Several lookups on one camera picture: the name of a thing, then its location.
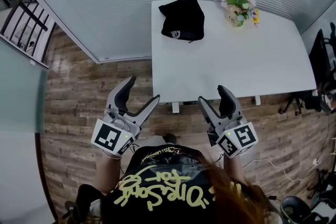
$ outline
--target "white marker cube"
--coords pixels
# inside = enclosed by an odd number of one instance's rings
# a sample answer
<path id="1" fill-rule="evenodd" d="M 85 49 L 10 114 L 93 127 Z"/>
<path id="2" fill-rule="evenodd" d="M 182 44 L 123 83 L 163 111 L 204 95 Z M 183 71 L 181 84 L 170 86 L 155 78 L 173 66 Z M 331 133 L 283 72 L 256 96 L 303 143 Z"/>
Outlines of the white marker cube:
<path id="1" fill-rule="evenodd" d="M 229 158 L 246 152 L 258 142 L 257 133 L 250 122 L 225 130 L 216 141 Z"/>
<path id="2" fill-rule="evenodd" d="M 134 141 L 133 134 L 102 120 L 97 120 L 91 138 L 93 145 L 116 156 L 121 156 Z"/>

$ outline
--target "black bag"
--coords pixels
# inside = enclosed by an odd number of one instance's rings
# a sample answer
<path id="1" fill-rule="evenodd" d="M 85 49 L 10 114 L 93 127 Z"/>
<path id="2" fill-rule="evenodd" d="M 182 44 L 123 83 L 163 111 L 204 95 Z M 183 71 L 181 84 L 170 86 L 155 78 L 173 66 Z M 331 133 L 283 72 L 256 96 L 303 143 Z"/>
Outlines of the black bag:
<path id="1" fill-rule="evenodd" d="M 177 0 L 159 10 L 166 16 L 162 35 L 190 41 L 204 37 L 204 14 L 197 0 Z"/>

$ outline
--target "green leaves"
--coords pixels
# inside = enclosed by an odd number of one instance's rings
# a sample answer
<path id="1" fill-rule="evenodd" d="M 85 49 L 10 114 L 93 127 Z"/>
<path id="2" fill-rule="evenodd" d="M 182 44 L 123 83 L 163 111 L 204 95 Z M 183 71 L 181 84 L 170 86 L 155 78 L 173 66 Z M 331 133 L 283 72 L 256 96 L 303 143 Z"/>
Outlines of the green leaves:
<path id="1" fill-rule="evenodd" d="M 247 0 L 237 0 L 237 4 L 238 5 L 248 4 L 248 1 Z"/>
<path id="2" fill-rule="evenodd" d="M 242 9 L 249 9 L 248 0 L 226 0 L 226 3 L 229 5 L 235 5 L 237 7 L 240 7 Z"/>
<path id="3" fill-rule="evenodd" d="M 236 0 L 226 0 L 227 4 L 236 5 Z"/>

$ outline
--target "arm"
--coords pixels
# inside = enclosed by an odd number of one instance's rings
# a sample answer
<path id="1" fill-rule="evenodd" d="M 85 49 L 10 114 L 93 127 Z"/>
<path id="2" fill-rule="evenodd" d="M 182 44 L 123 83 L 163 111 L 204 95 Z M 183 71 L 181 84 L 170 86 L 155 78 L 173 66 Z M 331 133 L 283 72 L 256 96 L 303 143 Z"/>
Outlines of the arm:
<path id="1" fill-rule="evenodd" d="M 233 179 L 247 185 L 247 181 L 245 178 L 245 173 L 242 165 L 242 159 L 240 156 L 236 156 L 233 158 L 228 158 L 224 156 L 224 170 L 231 176 Z"/>
<path id="2" fill-rule="evenodd" d="M 98 161 L 97 172 L 93 181 L 93 186 L 102 193 L 109 193 L 114 190 L 120 177 L 120 160 L 113 154 L 106 154 L 112 158 L 102 154 L 101 159 Z"/>

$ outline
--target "flower pot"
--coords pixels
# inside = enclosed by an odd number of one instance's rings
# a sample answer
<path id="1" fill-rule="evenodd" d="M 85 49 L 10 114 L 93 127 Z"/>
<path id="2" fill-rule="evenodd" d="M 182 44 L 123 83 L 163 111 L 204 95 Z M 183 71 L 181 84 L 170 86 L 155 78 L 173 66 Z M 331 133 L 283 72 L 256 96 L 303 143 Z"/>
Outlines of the flower pot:
<path id="1" fill-rule="evenodd" d="M 224 10 L 224 16 L 228 20 L 228 22 L 230 22 L 235 27 L 239 27 L 239 26 L 243 25 L 238 20 L 237 14 L 232 12 L 231 10 L 225 9 Z"/>

